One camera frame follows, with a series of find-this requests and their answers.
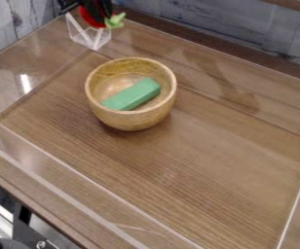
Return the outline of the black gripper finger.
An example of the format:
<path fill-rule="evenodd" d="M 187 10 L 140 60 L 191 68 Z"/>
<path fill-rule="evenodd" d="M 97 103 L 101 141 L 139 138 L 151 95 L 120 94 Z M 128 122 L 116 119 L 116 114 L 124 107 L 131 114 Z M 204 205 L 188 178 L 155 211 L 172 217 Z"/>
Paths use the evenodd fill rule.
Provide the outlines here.
<path fill-rule="evenodd" d="M 103 17 L 103 13 L 101 13 L 101 10 L 98 8 L 97 2 L 96 1 L 85 1 L 84 8 L 86 10 L 86 19 L 92 23 L 103 23 L 104 17 Z"/>
<path fill-rule="evenodd" d="M 105 17 L 112 18 L 113 16 L 113 0 L 101 0 L 101 6 L 105 12 Z"/>

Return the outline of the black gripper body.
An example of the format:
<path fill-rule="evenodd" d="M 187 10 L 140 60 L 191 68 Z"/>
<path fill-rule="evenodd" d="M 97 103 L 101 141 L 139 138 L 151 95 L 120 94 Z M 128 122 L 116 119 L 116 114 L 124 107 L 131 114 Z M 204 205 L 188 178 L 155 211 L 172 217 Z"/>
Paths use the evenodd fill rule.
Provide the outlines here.
<path fill-rule="evenodd" d="M 72 5 L 81 5 L 86 8 L 100 8 L 112 10 L 113 1 L 112 0 L 57 0 L 62 9 L 68 9 Z"/>

